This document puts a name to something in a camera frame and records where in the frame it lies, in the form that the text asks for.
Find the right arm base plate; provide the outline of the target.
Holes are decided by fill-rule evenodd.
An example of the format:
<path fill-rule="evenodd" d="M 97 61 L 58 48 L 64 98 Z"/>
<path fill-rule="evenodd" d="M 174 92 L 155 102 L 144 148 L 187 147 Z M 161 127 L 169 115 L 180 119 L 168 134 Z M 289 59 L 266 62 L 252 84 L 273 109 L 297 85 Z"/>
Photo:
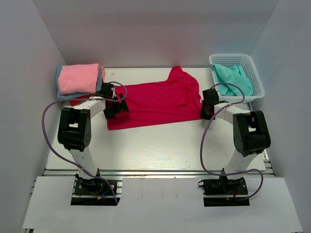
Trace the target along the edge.
<path fill-rule="evenodd" d="M 198 182 L 203 190 L 205 207 L 249 206 L 248 190 L 244 178 L 229 180 L 226 176 Z"/>

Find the crimson red t shirt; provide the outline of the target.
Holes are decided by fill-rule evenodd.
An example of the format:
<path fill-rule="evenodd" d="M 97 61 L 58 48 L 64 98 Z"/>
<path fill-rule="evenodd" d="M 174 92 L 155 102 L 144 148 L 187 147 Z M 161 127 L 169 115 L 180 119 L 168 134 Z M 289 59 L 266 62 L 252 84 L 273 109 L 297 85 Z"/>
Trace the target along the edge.
<path fill-rule="evenodd" d="M 199 83 L 181 67 L 173 67 L 167 80 L 119 86 L 116 94 L 126 94 L 128 112 L 108 119 L 110 131 L 199 120 Z"/>

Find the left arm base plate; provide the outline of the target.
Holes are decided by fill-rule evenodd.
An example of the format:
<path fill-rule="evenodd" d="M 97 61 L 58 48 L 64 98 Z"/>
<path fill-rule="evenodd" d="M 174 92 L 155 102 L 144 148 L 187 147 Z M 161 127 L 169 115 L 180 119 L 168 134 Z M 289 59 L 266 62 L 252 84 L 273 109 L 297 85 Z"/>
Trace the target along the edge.
<path fill-rule="evenodd" d="M 121 180 L 107 180 L 109 184 L 100 179 L 83 179 L 75 174 L 75 182 L 71 196 L 71 206 L 117 206 L 121 199 Z"/>

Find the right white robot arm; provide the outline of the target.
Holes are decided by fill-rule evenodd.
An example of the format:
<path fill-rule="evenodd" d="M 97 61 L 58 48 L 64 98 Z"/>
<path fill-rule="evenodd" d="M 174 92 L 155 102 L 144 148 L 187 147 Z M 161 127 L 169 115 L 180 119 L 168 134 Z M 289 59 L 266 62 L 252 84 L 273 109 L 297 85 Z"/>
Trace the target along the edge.
<path fill-rule="evenodd" d="M 237 188 L 236 180 L 243 178 L 248 166 L 258 154 L 270 147 L 271 138 L 262 111 L 247 111 L 235 106 L 236 103 L 220 101 L 217 91 L 210 88 L 203 91 L 203 101 L 200 117 L 208 123 L 203 132 L 200 144 L 200 163 L 205 172 L 210 175 L 225 177 L 219 181 L 219 187 L 224 193 L 232 193 Z M 234 153 L 221 173 L 207 170 L 203 161 L 203 147 L 207 131 L 216 118 L 232 124 Z"/>

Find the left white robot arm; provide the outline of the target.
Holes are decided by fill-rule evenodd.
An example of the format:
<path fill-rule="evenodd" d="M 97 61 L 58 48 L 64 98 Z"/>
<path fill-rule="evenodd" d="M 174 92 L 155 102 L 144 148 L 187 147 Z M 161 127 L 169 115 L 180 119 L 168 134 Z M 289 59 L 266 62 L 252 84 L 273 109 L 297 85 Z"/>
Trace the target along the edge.
<path fill-rule="evenodd" d="M 93 194 L 102 190 L 103 182 L 98 179 L 100 172 L 89 149 L 91 119 L 98 113 L 103 113 L 108 120 L 122 112 L 129 112 L 126 96 L 127 89 L 121 83 L 102 83 L 100 91 L 61 111 L 57 140 L 72 155 L 79 169 L 79 178 L 87 180 L 86 188 Z"/>

